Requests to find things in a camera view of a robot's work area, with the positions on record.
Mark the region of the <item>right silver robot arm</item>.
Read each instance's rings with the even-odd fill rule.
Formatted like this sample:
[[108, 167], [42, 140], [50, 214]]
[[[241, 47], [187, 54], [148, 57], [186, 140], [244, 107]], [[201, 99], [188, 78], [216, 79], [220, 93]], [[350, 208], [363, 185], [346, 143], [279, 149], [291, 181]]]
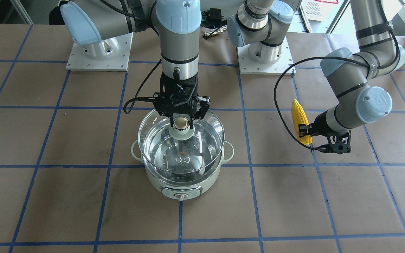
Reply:
[[202, 120], [210, 107], [210, 98], [198, 94], [200, 6], [199, 0], [59, 0], [49, 24], [65, 25], [79, 45], [153, 30], [160, 43], [160, 90], [150, 97], [136, 93], [125, 102], [124, 113], [137, 101], [148, 102], [174, 128], [176, 117], [185, 115], [193, 129], [193, 122]]

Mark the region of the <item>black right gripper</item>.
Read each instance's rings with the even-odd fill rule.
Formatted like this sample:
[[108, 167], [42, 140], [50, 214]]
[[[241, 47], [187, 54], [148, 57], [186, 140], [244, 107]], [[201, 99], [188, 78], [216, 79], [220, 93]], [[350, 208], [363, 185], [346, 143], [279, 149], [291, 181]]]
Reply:
[[193, 129], [196, 119], [203, 119], [210, 107], [209, 96], [198, 95], [198, 74], [177, 82], [162, 73], [160, 77], [160, 92], [153, 95], [153, 106], [162, 116], [170, 117], [170, 127], [175, 129], [174, 114], [189, 115], [188, 125]]

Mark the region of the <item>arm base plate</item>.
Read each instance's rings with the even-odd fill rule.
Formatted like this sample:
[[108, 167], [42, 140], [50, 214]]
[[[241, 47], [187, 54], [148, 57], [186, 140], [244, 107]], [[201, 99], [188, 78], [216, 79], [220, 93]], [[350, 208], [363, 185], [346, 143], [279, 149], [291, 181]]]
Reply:
[[126, 72], [133, 34], [125, 34], [86, 45], [74, 43], [66, 70]]
[[277, 47], [260, 42], [237, 47], [237, 55], [241, 74], [281, 75], [294, 64], [286, 37]]

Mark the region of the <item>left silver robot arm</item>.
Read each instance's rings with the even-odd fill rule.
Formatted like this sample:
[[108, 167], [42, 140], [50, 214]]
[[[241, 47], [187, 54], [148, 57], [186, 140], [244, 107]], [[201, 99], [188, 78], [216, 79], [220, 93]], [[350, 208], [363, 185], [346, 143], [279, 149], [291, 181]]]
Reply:
[[[309, 123], [294, 100], [291, 115], [295, 134], [304, 148], [322, 153], [349, 153], [351, 129], [376, 122], [392, 110], [392, 98], [369, 80], [389, 74], [405, 63], [405, 49], [398, 44], [393, 25], [380, 0], [352, 0], [352, 14], [359, 52], [339, 48], [318, 57], [325, 78], [339, 101]], [[291, 24], [292, 8], [279, 0], [247, 0], [227, 20], [227, 32], [236, 47], [249, 46], [249, 54], [262, 64], [278, 61], [283, 39]]]

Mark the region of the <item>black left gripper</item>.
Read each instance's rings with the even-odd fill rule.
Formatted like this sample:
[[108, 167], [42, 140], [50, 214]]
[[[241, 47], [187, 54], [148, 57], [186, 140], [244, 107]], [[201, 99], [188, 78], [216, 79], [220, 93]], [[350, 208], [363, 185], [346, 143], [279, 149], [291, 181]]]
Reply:
[[314, 148], [322, 153], [336, 153], [344, 154], [351, 152], [350, 138], [351, 131], [333, 131], [326, 124], [316, 124], [315, 122], [298, 125], [298, 136], [303, 138], [304, 136], [325, 136], [328, 143]]

